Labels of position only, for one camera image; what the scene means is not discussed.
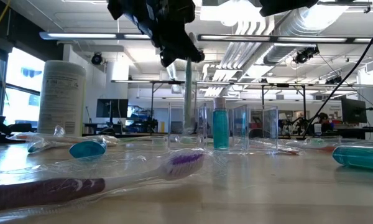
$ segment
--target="blue toothbrush head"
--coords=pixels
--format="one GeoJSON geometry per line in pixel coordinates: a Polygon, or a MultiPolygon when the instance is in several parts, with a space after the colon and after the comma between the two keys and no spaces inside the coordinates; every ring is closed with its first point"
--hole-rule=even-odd
{"type": "Polygon", "coordinates": [[[168,160],[161,166],[161,178],[176,180],[194,174],[202,168],[204,159],[205,151],[203,149],[173,151],[168,160]]]}

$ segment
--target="ceiling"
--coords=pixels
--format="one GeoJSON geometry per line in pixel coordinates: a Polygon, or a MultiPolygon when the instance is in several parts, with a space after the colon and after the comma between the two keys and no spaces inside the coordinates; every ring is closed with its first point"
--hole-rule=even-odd
{"type": "MultiPolygon", "coordinates": [[[[49,32],[139,32],[135,25],[124,17],[114,21],[106,9],[106,5],[103,4],[63,2],[62,0],[16,0],[11,2],[11,7],[49,32]]],[[[233,34],[235,29],[236,26],[226,27],[218,21],[201,21],[198,16],[194,22],[186,25],[186,31],[195,34],[233,34]]],[[[373,35],[373,12],[368,14],[345,12],[321,35],[371,37],[373,35]]],[[[134,66],[130,69],[131,75],[159,73],[160,70],[163,70],[159,56],[156,55],[150,41],[100,40],[80,41],[79,44],[124,46],[134,61],[134,66]]],[[[228,44],[226,42],[198,42],[196,46],[205,51],[206,61],[212,61],[223,58],[228,44]]],[[[319,45],[323,58],[333,69],[343,68],[343,72],[348,72],[354,66],[354,61],[363,53],[365,47],[365,45],[319,45]]],[[[83,53],[91,55],[91,52],[84,51],[83,53]]],[[[116,58],[117,54],[111,52],[104,54],[104,56],[116,58]]],[[[371,61],[371,57],[373,57],[373,47],[368,52],[365,62],[371,61]]],[[[194,64],[193,69],[201,72],[205,63],[208,62],[194,64]]],[[[298,68],[295,68],[294,64],[291,65],[291,59],[284,61],[282,65],[285,67],[275,67],[271,71],[273,75],[268,77],[269,82],[309,82],[331,71],[331,68],[325,64],[321,57],[315,57],[298,68]]],[[[176,68],[184,70],[185,62],[177,60],[176,68]]],[[[348,81],[354,82],[355,79],[355,77],[351,77],[348,81]]]]}

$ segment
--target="table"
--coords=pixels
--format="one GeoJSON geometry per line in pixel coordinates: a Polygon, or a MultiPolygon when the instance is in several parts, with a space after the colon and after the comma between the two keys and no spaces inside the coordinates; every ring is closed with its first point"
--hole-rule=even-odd
{"type": "MultiPolygon", "coordinates": [[[[61,149],[28,155],[25,144],[0,146],[3,170],[69,158],[61,149]]],[[[373,223],[371,171],[341,167],[319,151],[227,158],[220,175],[206,172],[200,181],[148,185],[80,210],[9,223],[373,223]]]]}

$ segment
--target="bottle cap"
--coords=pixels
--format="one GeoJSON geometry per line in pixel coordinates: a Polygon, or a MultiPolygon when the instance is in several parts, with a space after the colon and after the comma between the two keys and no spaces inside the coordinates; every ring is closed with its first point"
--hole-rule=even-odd
{"type": "Polygon", "coordinates": [[[225,98],[223,97],[214,98],[214,109],[226,109],[225,98]]]}

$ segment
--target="toothbrush handle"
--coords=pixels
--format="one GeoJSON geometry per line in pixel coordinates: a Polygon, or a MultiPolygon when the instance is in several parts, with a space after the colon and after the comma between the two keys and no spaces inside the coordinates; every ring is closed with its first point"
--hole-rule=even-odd
{"type": "Polygon", "coordinates": [[[65,203],[102,192],[104,189],[104,179],[64,178],[0,185],[0,211],[65,203]]]}

